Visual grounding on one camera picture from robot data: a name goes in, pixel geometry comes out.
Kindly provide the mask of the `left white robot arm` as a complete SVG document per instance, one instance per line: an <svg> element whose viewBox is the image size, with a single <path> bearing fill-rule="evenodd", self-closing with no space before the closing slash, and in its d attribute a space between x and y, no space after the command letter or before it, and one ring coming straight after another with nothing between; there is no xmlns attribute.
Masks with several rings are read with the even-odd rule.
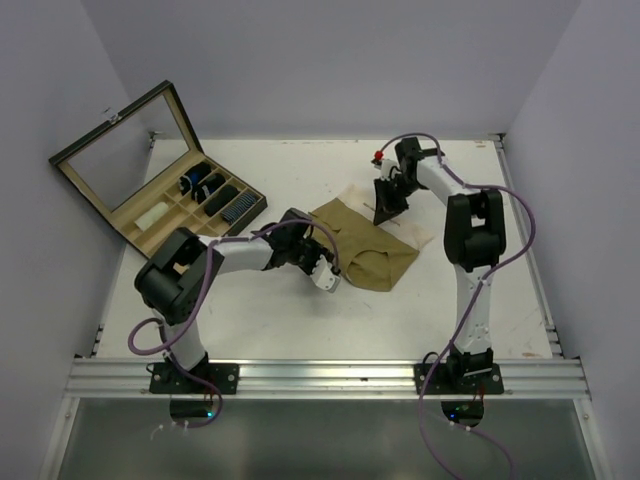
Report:
<svg viewBox="0 0 640 480"><path fill-rule="evenodd" d="M211 237L180 227L137 273L134 288L154 316L128 335L137 356L163 353L172 379L185 392L213 379L197 317L217 276L270 271L284 265L301 270L313 284L333 292L340 282L336 240L325 227L295 208L282 219L245 236Z"/></svg>

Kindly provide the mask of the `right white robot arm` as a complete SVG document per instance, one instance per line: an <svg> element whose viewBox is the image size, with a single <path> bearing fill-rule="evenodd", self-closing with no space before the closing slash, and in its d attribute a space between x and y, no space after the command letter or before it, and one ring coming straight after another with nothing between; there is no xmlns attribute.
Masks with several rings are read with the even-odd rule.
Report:
<svg viewBox="0 0 640 480"><path fill-rule="evenodd" d="M445 380L451 389L468 392L491 376L494 362L490 336L491 276L506 250L504 204L500 191L474 186L449 167L439 146L421 147L417 137L400 138L391 160L382 149L372 164L380 175L374 180L375 225L409 208L408 198L426 190L445 207L444 252L454 267L457 320L444 352L420 365L418 379Z"/></svg>

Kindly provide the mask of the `olive tan underwear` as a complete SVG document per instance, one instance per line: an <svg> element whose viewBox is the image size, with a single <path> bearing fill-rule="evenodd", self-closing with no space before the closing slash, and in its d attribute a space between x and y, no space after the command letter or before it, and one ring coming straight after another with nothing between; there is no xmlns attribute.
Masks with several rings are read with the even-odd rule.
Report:
<svg viewBox="0 0 640 480"><path fill-rule="evenodd" d="M434 235L403 219L374 225L374 200L372 189L350 184L310 216L332 233L341 274L349 283L364 290L389 292Z"/></svg>

